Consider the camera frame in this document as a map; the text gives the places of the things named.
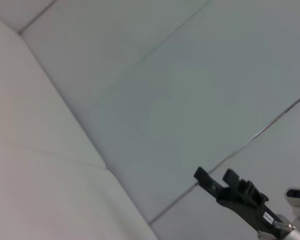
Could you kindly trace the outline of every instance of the white surface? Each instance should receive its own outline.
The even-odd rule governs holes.
[[[0,143],[0,240],[156,240],[106,169]]]
[[[0,240],[156,240],[25,43],[0,23]]]
[[[0,0],[0,19],[19,31],[52,0]]]
[[[299,19],[266,2],[212,1],[79,116],[148,221],[300,97]]]
[[[159,219],[152,229],[161,240],[257,240],[257,232],[199,187]]]
[[[222,177],[229,168],[266,194],[266,205],[274,213],[293,221],[295,217],[284,194],[288,188],[300,188],[300,103],[221,165],[212,177],[226,186]],[[239,223],[242,220],[238,218],[197,187],[153,229],[162,240],[256,238],[256,233]]]
[[[59,0],[23,33],[75,114],[207,0]]]
[[[1,22],[0,141],[105,167],[26,44]]]

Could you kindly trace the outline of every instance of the white wall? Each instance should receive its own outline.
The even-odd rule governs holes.
[[[58,0],[23,38],[77,114],[207,0]]]
[[[20,31],[54,0],[0,0],[0,20]]]
[[[269,197],[266,205],[276,214],[294,220],[284,194],[300,188],[300,103],[242,151],[226,161],[212,177],[222,181],[227,169],[250,180]],[[239,216],[218,205],[200,187],[178,203],[153,226],[161,239],[257,239],[257,233]]]
[[[156,240],[23,40],[0,22],[0,240]]]
[[[300,97],[300,0],[213,0],[145,59],[180,12],[130,3],[61,0],[23,37],[151,221]]]

